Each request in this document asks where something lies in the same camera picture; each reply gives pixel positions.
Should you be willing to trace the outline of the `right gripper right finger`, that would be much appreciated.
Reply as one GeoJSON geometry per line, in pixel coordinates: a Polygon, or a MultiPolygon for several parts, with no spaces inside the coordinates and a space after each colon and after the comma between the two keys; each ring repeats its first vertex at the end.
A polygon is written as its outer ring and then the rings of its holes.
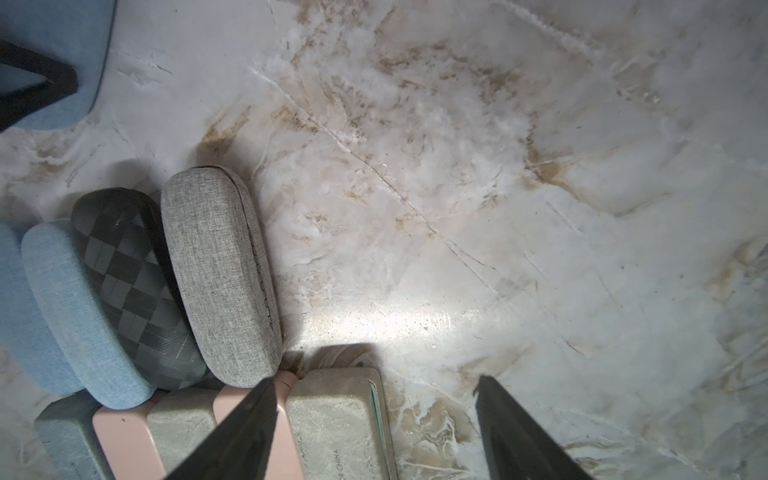
{"type": "Polygon", "coordinates": [[[495,378],[480,376],[475,393],[491,479],[591,480],[495,378]]]}

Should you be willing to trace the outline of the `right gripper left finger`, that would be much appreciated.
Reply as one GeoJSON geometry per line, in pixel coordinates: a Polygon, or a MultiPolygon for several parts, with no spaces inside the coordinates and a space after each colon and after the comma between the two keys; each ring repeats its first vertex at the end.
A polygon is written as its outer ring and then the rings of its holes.
{"type": "Polygon", "coordinates": [[[168,479],[264,479],[277,427],[275,379],[247,391],[168,479]]]}

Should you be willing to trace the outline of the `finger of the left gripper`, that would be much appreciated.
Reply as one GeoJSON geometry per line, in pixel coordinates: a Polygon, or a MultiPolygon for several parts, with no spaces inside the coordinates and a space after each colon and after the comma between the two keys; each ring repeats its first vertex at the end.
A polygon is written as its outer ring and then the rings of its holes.
{"type": "Polygon", "coordinates": [[[12,81],[12,88],[8,87],[8,76],[1,76],[1,131],[79,89],[71,65],[7,41],[1,42],[1,65],[35,75],[35,82],[12,81]]]}

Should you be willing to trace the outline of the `blue case brown lining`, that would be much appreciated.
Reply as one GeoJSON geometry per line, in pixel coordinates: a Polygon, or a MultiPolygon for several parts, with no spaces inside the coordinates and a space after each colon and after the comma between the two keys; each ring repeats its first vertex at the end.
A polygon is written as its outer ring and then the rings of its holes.
{"type": "MultiPolygon", "coordinates": [[[[75,125],[92,110],[101,86],[117,2],[3,1],[1,42],[7,41],[71,65],[78,91],[41,109],[12,127],[57,130],[75,125]]],[[[1,76],[35,82],[35,75],[1,65],[1,76]]]]}

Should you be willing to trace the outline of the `grey case mint lining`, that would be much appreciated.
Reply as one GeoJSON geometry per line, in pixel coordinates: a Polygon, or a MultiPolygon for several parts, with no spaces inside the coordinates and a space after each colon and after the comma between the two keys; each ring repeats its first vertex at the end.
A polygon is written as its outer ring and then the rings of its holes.
{"type": "Polygon", "coordinates": [[[34,420],[34,428],[59,479],[114,479],[92,419],[101,408],[86,390],[54,401],[34,420]]]}

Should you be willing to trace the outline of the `case with purple glasses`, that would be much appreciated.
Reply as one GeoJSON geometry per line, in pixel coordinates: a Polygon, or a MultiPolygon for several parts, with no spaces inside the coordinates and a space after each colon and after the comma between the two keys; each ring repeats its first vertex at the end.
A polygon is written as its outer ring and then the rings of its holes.
{"type": "Polygon", "coordinates": [[[103,406],[134,408],[155,393],[121,347],[78,257],[70,222],[31,227],[21,241],[31,291],[82,387],[103,406]]]}

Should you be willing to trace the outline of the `grey case with glasses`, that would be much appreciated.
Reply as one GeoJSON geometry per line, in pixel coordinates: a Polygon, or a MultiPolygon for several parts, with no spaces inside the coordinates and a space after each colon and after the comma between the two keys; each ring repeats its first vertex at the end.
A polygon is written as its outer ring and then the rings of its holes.
{"type": "Polygon", "coordinates": [[[282,329],[255,203],[217,165],[174,175],[161,196],[173,271],[202,356],[215,377],[253,388],[276,374],[282,329]]]}

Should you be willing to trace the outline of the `mint glasses case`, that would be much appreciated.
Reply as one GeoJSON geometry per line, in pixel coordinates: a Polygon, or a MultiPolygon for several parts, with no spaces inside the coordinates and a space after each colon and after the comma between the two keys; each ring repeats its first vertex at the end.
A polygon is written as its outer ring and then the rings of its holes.
{"type": "Polygon", "coordinates": [[[213,403],[217,395],[217,391],[203,388],[172,391],[148,414],[148,426],[167,474],[216,429],[213,403]]]}

